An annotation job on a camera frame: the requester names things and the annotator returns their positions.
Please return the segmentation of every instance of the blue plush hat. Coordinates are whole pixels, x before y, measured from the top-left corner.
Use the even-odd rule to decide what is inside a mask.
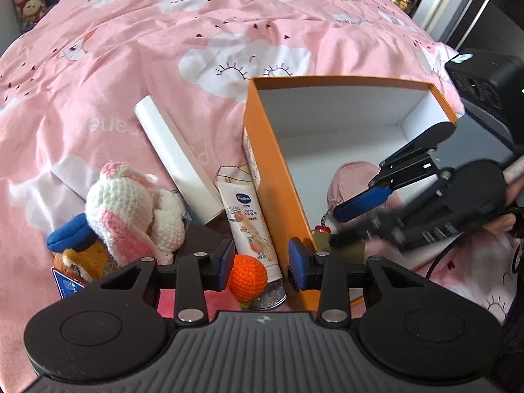
[[[97,239],[98,236],[87,224],[85,213],[82,213],[50,233],[47,237],[47,248],[54,253],[61,253],[69,248],[81,252],[93,245]]]

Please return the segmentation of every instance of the red bead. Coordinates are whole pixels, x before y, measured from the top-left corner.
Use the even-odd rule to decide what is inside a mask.
[[[328,226],[316,226],[315,230],[317,232],[331,233],[331,229],[329,229]]]

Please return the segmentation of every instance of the orange crochet ball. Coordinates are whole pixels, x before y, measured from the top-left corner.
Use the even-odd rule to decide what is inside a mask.
[[[255,257],[235,255],[227,287],[240,303],[255,300],[267,284],[264,265]]]

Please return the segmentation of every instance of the vaseline logo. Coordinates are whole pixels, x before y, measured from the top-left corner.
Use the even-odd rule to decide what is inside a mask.
[[[236,195],[236,199],[238,202],[241,202],[242,204],[249,204],[251,202],[251,198],[249,195],[246,195],[245,193],[238,193]]]

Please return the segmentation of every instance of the open cardboard box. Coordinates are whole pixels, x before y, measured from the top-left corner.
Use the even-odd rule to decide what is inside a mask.
[[[327,211],[328,187],[340,166],[353,161],[378,166],[431,125],[456,119],[428,83],[358,76],[252,80],[244,148],[282,273],[290,238],[314,251],[311,231]],[[432,181],[397,192],[406,203]],[[413,269],[448,243],[398,253],[397,262]],[[317,291],[301,291],[298,298],[302,307],[316,310]]]

